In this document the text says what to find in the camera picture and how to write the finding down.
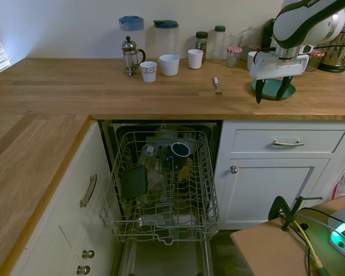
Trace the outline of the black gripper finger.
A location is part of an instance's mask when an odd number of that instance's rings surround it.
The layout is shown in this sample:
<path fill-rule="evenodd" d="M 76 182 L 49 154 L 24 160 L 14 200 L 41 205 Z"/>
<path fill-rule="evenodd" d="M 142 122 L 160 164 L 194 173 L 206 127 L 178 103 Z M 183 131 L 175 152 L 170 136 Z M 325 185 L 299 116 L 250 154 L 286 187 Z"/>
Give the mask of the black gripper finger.
<path fill-rule="evenodd" d="M 256 102 L 260 104 L 262 100 L 263 88 L 266 83 L 265 79 L 257 80 L 255 85 Z"/>
<path fill-rule="evenodd" d="M 291 83 L 291 76 L 285 76 L 282 79 L 282 83 L 277 91 L 277 101 L 280 101 L 283 97 L 284 93 L 288 89 L 289 85 Z"/>

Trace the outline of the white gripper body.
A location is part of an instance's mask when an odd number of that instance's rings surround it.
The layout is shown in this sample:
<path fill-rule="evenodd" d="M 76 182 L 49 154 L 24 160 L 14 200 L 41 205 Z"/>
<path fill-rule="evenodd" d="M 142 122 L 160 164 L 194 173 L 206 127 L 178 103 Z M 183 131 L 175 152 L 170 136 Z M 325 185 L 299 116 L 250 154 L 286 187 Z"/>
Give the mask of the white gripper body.
<path fill-rule="evenodd" d="M 259 52 L 254 58 L 250 69 L 250 77 L 256 80 L 297 76 L 303 74 L 309 56 L 298 55 L 290 60 L 281 60 L 273 53 Z"/>

